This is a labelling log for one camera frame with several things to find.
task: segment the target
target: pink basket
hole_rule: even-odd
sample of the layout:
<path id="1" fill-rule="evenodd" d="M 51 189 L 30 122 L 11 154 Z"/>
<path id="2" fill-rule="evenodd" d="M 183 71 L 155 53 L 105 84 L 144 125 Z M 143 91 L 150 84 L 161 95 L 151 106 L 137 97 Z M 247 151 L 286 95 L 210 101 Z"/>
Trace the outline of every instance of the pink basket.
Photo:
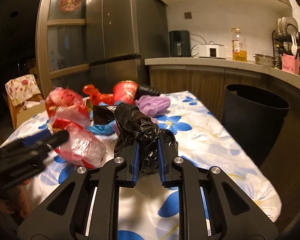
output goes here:
<path id="1" fill-rule="evenodd" d="M 283 54 L 282 56 L 282 70 L 285 72 L 290 72 L 294 74 L 299 74 L 300 67 L 300 58 L 294 58 L 294 56 L 290 56 L 287 54 Z"/>

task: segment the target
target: black trash can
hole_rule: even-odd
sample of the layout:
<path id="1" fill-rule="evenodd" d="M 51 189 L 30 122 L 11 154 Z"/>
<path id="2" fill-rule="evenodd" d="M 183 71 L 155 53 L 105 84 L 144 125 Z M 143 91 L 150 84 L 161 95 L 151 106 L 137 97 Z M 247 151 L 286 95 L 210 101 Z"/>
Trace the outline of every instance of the black trash can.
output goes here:
<path id="1" fill-rule="evenodd" d="M 222 125 L 260 167 L 269 155 L 289 104 L 267 90 L 247 85 L 226 86 Z"/>

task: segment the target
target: purple plastic bag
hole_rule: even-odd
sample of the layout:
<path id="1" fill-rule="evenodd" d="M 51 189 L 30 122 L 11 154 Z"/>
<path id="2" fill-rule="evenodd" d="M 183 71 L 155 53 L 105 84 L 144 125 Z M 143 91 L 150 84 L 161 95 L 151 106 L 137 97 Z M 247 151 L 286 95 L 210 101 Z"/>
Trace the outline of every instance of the purple plastic bag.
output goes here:
<path id="1" fill-rule="evenodd" d="M 170 98 L 142 96 L 139 100 L 134 101 L 142 113 L 149 117 L 167 110 L 170 106 Z"/>

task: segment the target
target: dish rack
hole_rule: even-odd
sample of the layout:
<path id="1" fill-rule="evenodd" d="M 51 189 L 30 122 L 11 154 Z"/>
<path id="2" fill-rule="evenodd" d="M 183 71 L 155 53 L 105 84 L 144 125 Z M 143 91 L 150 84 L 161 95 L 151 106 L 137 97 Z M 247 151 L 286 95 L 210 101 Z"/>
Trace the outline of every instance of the dish rack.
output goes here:
<path id="1" fill-rule="evenodd" d="M 279 33 L 277 33 L 276 31 L 272 32 L 273 54 L 277 60 L 275 65 L 279 69 L 282 69 L 282 55 L 284 53 L 293 56 L 291 52 L 292 38 L 291 35 L 287 33 L 287 28 L 283 32 L 279 32 Z M 298 45 L 298 49 L 300 49 L 300 32 L 297 32 L 296 30 L 296 33 L 297 33 L 296 34 L 297 45 Z"/>

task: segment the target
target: metal pot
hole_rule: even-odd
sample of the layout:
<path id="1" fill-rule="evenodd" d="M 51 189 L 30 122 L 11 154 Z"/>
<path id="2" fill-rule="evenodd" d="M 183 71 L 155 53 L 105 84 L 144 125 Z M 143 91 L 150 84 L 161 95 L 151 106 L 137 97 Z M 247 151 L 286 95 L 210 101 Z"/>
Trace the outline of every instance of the metal pot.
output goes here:
<path id="1" fill-rule="evenodd" d="M 255 54 L 253 55 L 256 61 L 256 64 L 266 66 L 266 67 L 275 67 L 276 59 L 275 57 L 262 55 L 262 54 Z"/>

